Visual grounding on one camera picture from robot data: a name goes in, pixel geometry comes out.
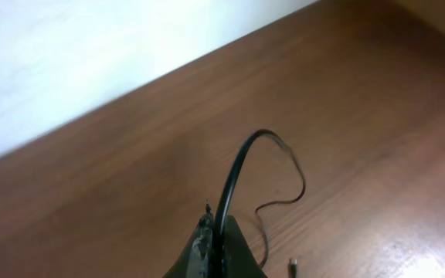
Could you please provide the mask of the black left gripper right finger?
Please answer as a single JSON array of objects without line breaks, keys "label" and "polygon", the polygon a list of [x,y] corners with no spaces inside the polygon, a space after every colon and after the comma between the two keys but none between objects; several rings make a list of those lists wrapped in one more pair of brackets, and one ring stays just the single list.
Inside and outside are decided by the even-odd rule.
[{"label": "black left gripper right finger", "polygon": [[227,278],[267,278],[232,215],[226,218],[224,237],[224,277]]}]

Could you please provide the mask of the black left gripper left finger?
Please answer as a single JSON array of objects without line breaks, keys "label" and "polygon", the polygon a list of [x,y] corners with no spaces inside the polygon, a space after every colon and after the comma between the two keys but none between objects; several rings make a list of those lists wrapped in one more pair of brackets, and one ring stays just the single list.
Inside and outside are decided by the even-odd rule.
[{"label": "black left gripper left finger", "polygon": [[163,278],[206,278],[209,276],[212,255],[213,213],[206,203],[200,217],[179,258]]}]

